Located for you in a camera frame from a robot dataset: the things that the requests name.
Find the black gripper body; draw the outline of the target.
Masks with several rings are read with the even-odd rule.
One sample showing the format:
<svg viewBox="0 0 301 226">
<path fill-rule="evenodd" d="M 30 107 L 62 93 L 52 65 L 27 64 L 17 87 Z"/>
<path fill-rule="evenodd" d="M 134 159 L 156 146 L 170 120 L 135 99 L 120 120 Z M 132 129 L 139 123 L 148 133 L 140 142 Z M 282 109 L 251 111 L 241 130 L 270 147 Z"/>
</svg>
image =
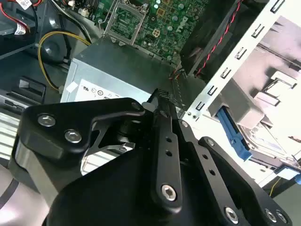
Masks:
<svg viewBox="0 0 301 226">
<path fill-rule="evenodd" d="M 172 226 L 183 206 L 155 190 L 150 151 L 131 151 L 72 182 L 55 199 L 49 226 Z"/>
</svg>

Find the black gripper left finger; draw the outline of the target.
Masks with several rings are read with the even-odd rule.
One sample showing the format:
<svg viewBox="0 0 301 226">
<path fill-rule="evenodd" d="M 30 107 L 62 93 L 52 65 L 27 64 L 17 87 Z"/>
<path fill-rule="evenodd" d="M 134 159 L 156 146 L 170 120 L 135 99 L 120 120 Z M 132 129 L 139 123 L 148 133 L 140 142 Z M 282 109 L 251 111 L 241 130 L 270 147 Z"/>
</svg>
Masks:
<svg viewBox="0 0 301 226">
<path fill-rule="evenodd" d="M 144 104 L 117 98 L 29 107 L 20 120 L 14 160 L 51 205 L 64 188 L 85 176 L 81 162 L 92 154 L 93 146 L 109 148 L 128 138 L 135 144 L 131 151 L 152 153 L 155 190 L 180 205 L 176 200 L 176 189 L 181 188 L 179 148 L 172 106 L 156 90 Z"/>
</svg>

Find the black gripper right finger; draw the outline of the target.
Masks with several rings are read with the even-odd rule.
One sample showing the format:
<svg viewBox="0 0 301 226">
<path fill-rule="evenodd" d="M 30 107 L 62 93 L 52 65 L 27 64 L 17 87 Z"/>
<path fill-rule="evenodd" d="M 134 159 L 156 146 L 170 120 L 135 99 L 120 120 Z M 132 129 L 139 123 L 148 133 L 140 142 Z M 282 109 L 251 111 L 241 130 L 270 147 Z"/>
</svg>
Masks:
<svg viewBox="0 0 301 226">
<path fill-rule="evenodd" d="M 285 211 L 211 138 L 197 140 L 171 108 L 183 206 L 174 226 L 290 226 Z"/>
</svg>

